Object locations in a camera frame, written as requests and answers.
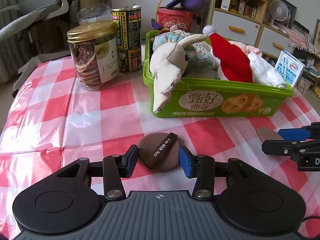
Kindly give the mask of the black yellow tin can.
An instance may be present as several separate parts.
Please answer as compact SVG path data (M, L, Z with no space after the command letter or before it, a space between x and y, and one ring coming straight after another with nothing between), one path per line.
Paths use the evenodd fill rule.
M116 25L116 43L119 70L124 73L139 71L142 67L141 6L112 9Z

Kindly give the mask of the green plastic cookie box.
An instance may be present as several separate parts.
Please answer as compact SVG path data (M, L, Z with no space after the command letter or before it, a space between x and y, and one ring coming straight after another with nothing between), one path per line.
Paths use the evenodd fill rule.
M153 56L151 39L158 31L146 34L143 82L149 87L150 111L159 118L272 116L282 103L293 97L291 86L276 88L252 83L184 77L174 87L166 104L159 105L150 72Z

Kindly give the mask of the framed picture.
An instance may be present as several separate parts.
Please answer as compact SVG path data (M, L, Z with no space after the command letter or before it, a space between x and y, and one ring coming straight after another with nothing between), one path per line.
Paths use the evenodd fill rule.
M317 20L317 24L316 24L315 34L313 38L313 45L315 46L315 48L319 50L319 46L320 46L320 20L319 19Z

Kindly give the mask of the glass jar gold lid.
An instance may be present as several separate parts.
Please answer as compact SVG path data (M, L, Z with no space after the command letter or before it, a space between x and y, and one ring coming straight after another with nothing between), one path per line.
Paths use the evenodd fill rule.
M67 32L67 42L79 82L90 90L101 90L119 73L116 26L99 21Z

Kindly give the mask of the blue white milk carton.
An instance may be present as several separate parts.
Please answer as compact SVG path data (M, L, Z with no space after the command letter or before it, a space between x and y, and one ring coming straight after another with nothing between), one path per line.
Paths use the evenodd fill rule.
M294 88L302 75L305 65L292 54L282 50L274 68Z

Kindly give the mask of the red white checkered tablecloth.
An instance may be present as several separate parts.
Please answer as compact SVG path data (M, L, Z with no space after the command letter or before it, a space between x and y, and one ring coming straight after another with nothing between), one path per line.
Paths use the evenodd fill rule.
M193 154L239 158L297 191L308 217L300 233L319 234L319 173L299 172L289 158L264 155L256 132L317 122L318 113L299 92L272 117L158 118L149 100L140 72L89 91L78 83L70 57L40 64L13 101L1 134L1 233L9 239L20 233L12 204L23 189L78 158L101 161L149 133L172 132Z

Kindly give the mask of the cream bunny doll blue dress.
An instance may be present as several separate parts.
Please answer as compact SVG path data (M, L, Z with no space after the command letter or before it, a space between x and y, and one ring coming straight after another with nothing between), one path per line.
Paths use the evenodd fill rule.
M216 71L220 60L205 42L206 35L181 30L155 36L149 70L153 81L154 113L159 113L171 99L171 93L188 68L194 72Z

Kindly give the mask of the red santa hat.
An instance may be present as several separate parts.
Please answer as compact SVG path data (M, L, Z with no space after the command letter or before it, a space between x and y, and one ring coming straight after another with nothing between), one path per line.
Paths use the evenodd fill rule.
M213 55L220 60L217 77L220 80L254 83L254 76L247 55L236 45L216 33L212 25L203 28L211 42Z

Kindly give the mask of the small white desk fan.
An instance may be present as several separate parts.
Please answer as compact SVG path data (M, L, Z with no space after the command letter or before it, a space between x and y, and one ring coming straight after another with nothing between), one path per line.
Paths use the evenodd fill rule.
M275 21L285 21L289 15L289 10L283 1L274 0L270 3L270 15L270 24L274 25Z

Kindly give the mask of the white cloth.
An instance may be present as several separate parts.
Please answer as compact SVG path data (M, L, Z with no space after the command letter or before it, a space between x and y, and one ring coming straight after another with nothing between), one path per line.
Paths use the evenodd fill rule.
M247 55L253 73L254 83L276 88L287 88L288 83L266 60L251 52Z

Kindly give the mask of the red snack bucket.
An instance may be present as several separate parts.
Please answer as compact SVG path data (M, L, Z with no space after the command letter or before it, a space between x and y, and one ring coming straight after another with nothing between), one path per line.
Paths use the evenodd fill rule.
M189 32L194 19L192 11L186 11L183 8L159 7L156 13L156 18L151 19L151 25L155 30L163 30L176 25L178 29Z

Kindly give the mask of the brown makeup puff with strap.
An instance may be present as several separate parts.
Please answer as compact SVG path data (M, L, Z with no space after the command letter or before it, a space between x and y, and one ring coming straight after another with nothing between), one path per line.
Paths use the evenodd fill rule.
M174 133L151 133L139 144L139 160L152 172L167 172L178 167L180 142Z

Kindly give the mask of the pink plush toy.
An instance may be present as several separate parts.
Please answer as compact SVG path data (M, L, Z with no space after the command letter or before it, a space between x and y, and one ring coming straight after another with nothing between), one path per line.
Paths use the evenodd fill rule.
M244 44L242 42L238 42L238 41L229 41L230 44L233 44L237 47L239 47L241 49L241 51L248 55L249 53L253 52L255 53L256 55L262 57L262 52L259 48L255 48L254 46L251 46L251 45L247 45L247 44Z

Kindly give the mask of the white plastic shopping bag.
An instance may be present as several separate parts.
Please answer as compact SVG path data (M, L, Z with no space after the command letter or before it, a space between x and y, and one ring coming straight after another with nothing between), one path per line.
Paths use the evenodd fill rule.
M84 25L92 22L110 21L112 20L111 12L111 8L105 3L90 5L77 12L78 23Z

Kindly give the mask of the wooden cabinet white drawers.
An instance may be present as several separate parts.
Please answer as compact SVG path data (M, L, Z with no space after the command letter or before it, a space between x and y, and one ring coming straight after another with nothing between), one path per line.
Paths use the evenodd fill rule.
M257 46L268 0L213 0L210 24L227 40Z

